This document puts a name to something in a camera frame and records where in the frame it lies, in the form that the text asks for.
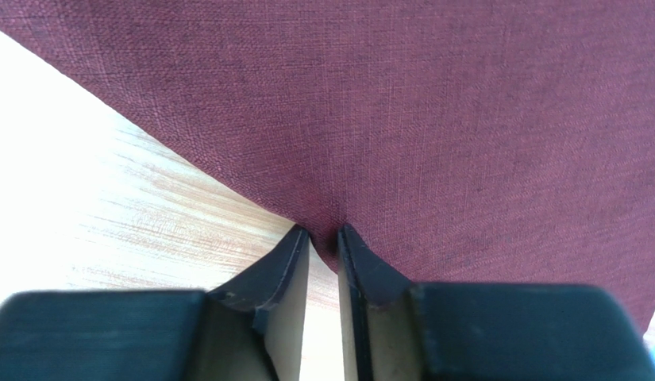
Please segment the dark red cloth napkin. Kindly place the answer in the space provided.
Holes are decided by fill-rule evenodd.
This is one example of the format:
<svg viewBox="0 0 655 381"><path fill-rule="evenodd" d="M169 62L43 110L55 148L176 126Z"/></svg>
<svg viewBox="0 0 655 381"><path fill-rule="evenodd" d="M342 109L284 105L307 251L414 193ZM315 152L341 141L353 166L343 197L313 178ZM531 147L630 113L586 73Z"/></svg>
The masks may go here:
<svg viewBox="0 0 655 381"><path fill-rule="evenodd" d="M410 279L655 310L655 1L0 1L185 160Z"/></svg>

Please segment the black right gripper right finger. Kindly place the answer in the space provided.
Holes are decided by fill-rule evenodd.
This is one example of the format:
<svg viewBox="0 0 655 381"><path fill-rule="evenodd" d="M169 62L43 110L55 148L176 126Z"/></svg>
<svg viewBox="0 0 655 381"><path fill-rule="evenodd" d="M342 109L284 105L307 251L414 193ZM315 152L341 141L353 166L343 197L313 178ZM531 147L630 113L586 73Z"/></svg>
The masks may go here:
<svg viewBox="0 0 655 381"><path fill-rule="evenodd" d="M377 256L351 225L337 233L347 380L422 380L424 355L412 282Z"/></svg>

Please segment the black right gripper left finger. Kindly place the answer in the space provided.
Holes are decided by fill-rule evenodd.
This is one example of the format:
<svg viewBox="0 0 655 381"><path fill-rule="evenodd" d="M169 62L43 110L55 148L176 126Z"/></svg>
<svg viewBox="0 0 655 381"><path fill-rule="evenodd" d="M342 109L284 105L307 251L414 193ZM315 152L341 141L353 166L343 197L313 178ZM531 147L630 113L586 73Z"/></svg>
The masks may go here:
<svg viewBox="0 0 655 381"><path fill-rule="evenodd" d="M297 380L302 361L310 235L294 225L266 255L208 292L215 348L233 380Z"/></svg>

